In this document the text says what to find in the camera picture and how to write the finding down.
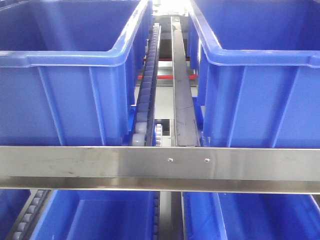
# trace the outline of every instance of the blue plastic bin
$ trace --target blue plastic bin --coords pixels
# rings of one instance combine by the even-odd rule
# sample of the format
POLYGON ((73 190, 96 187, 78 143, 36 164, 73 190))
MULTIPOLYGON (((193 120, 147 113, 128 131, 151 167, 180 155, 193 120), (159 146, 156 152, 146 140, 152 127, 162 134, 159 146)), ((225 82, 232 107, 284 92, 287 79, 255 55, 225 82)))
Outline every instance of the blue plastic bin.
POLYGON ((0 189, 0 239, 6 238, 30 196, 25 189, 0 189))
POLYGON ((189 2, 208 145, 320 148, 320 1, 189 2))
POLYGON ((31 240, 153 240, 151 191, 56 190, 31 240))
POLYGON ((186 240, 318 240, 311 195, 184 193, 186 240))
POLYGON ((146 53, 147 7, 148 0, 0 7, 0 145, 121 145, 146 53))

